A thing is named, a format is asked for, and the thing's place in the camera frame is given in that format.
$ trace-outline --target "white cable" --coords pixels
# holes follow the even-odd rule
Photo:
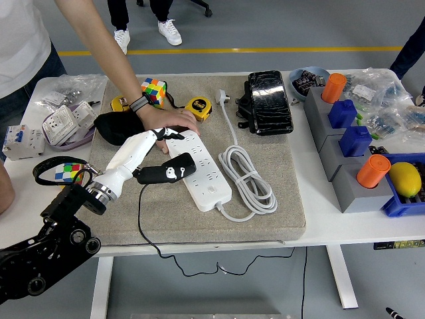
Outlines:
[[[278,202],[273,194],[272,187],[264,181],[255,170],[254,164],[251,162],[248,153],[238,146],[236,134],[234,133],[232,124],[230,123],[224,108],[224,101],[220,101],[220,105],[227,124],[232,131],[234,145],[229,146],[224,153],[220,153],[218,155],[218,160],[220,161],[227,176],[235,182],[239,190],[239,194],[241,195],[245,205],[251,210],[251,214],[244,218],[234,218],[226,213],[221,203],[217,203],[216,208],[227,219],[239,223],[248,221],[253,218],[255,214],[264,215],[275,212],[278,208]],[[232,160],[238,164],[238,170],[234,168]],[[240,176],[238,173],[241,170],[244,172],[243,176]]]

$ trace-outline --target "plastic bag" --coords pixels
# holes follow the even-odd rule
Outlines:
[[[386,138],[418,127],[410,106],[399,104],[392,108],[381,108],[378,112],[365,114],[360,125],[364,125],[375,138]]]
[[[345,77],[344,96],[353,101],[356,109],[366,113],[378,112],[412,98],[390,70],[367,68]]]
[[[93,101],[93,96],[105,80],[106,76],[101,74],[59,76],[52,91],[35,104],[53,113],[62,105],[78,105],[83,100]]]
[[[409,112],[408,129],[404,133],[403,142],[424,145],[425,143],[425,108],[409,105],[406,107]]]

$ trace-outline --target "orange cylinder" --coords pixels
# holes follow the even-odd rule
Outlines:
[[[356,179],[366,188],[374,188],[391,168],[388,158],[383,155],[372,155],[357,173]]]
[[[325,90],[321,94],[321,99],[326,103],[335,103],[341,96],[347,78],[339,73],[332,73],[327,80]]]

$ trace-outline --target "table leg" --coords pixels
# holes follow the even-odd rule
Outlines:
[[[113,263],[113,257],[99,258],[90,319],[106,319]]]
[[[327,254],[331,261],[333,276],[337,284],[339,297],[344,309],[358,308],[357,299],[351,284],[350,275],[345,264],[340,245],[327,245]]]

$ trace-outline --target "human arm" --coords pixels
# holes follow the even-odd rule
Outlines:
[[[15,190],[13,189],[9,174],[0,160],[0,214],[9,208],[14,199]]]
[[[60,12],[71,24],[87,49],[108,78],[118,87],[129,103],[141,97],[140,83],[135,76],[127,57],[111,36],[92,0],[55,0]],[[161,127],[182,126],[199,134],[193,114],[183,112],[162,111],[150,105],[136,112],[146,130]],[[167,146],[164,141],[158,142],[160,148]]]

